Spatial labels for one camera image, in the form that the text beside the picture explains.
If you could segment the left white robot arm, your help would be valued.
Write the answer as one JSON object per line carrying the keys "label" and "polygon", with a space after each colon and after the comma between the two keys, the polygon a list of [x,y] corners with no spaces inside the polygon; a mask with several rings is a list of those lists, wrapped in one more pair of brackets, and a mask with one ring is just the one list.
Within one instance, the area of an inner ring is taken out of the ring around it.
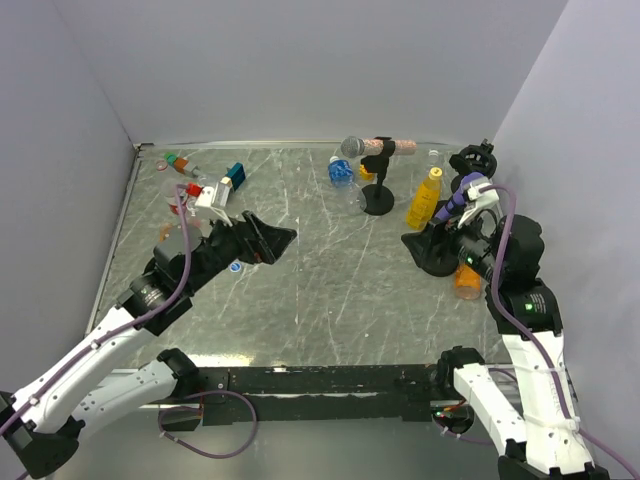
{"label": "left white robot arm", "polygon": [[61,360],[28,385],[1,396],[1,435],[26,475],[45,478],[81,441],[138,407],[196,393],[198,369],[177,348],[112,383],[119,362],[164,333],[192,307],[192,298],[233,262],[274,264],[296,231],[268,225],[245,211],[217,220],[208,235],[181,221],[102,320]]}

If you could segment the small orange juice bottle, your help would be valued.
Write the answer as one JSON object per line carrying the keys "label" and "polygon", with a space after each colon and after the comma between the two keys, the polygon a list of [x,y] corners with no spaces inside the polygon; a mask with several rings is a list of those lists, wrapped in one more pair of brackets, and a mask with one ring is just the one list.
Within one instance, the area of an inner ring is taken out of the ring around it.
{"label": "small orange juice bottle", "polygon": [[482,278],[469,266],[461,264],[454,274],[454,293],[463,300],[476,300],[481,295]]}

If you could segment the blue label water bottle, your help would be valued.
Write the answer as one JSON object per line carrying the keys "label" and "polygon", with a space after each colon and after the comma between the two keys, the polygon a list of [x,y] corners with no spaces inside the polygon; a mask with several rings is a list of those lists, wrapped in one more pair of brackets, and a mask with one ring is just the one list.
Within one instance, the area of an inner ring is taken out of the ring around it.
{"label": "blue label water bottle", "polygon": [[356,183],[353,170],[346,159],[332,156],[328,163],[328,177],[341,205],[347,211],[357,214],[365,210],[366,198]]}

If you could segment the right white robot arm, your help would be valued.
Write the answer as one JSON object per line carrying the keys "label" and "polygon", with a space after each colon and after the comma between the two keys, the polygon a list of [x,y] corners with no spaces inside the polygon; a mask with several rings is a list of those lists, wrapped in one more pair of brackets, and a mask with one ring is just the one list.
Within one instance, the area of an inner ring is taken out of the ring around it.
{"label": "right white robot arm", "polygon": [[502,479],[606,479],[579,432],[564,364],[563,324],[557,299],[539,278],[542,229],[517,215],[485,236],[481,220],[457,227],[432,219],[401,241],[416,265],[444,277],[470,267],[486,281],[486,304],[509,353],[521,406],[515,408],[474,349],[454,347],[437,363],[436,384],[462,397],[489,433]]}

